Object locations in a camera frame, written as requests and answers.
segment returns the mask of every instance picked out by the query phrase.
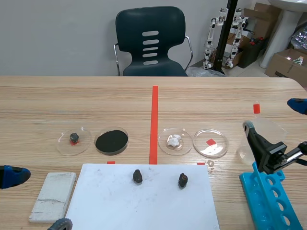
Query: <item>white foam block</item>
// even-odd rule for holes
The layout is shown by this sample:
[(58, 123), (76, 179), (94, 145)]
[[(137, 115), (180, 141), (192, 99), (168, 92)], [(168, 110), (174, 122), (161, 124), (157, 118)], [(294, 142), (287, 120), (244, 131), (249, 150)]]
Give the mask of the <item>white foam block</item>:
[(76, 178), (74, 172), (50, 172), (40, 190), (29, 221), (54, 223), (63, 218)]
[(206, 165), (84, 164), (66, 217), (72, 230), (219, 230)]

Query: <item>white board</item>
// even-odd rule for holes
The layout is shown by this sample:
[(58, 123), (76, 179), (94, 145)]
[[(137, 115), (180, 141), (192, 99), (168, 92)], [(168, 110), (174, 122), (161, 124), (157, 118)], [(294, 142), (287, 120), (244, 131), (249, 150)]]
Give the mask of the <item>white board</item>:
[(66, 218), (73, 230), (219, 230), (205, 165), (84, 164)]

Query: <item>chair metal leg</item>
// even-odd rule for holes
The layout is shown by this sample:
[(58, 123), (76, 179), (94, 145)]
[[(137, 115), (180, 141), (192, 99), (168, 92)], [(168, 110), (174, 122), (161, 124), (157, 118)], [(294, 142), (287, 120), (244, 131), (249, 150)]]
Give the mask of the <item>chair metal leg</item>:
[(114, 45), (114, 53), (115, 53), (115, 59), (116, 59), (116, 65), (117, 65), (117, 74), (120, 76), (120, 71), (119, 71), (119, 63), (118, 63), (118, 58), (117, 58), (117, 53), (116, 53), (116, 46), (118, 46), (118, 43)]
[(185, 68), (185, 71), (187, 70), (187, 68), (189, 67), (189, 64), (191, 63), (192, 61), (192, 58), (193, 58), (193, 50), (192, 50), (192, 45), (191, 45), (191, 42), (190, 42), (190, 38), (188, 36), (184, 36), (187, 40), (188, 40), (188, 43), (189, 43), (189, 47), (190, 47), (190, 51), (191, 51), (191, 59), (187, 65), (187, 67)]

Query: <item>chair backrest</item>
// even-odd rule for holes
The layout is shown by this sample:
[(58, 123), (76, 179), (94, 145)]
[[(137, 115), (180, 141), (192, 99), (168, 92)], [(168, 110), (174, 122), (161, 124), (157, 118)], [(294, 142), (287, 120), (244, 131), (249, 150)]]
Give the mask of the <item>chair backrest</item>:
[(158, 60), (184, 42), (186, 21), (183, 12), (172, 6), (124, 10), (116, 17), (116, 33), (120, 51), (131, 53), (132, 63)]

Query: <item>black chair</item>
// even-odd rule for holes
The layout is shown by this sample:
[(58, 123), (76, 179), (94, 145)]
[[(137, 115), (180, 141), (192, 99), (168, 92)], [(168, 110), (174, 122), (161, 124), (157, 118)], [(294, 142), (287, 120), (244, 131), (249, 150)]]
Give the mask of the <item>black chair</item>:
[[(193, 58), (192, 46), (186, 34), (183, 12), (177, 7), (146, 7), (124, 10), (116, 17), (118, 43), (114, 45), (118, 75), (120, 76), (116, 46), (132, 55), (131, 64), (123, 76), (186, 76)], [(168, 50), (189, 42), (191, 59), (185, 69), (168, 58)]]

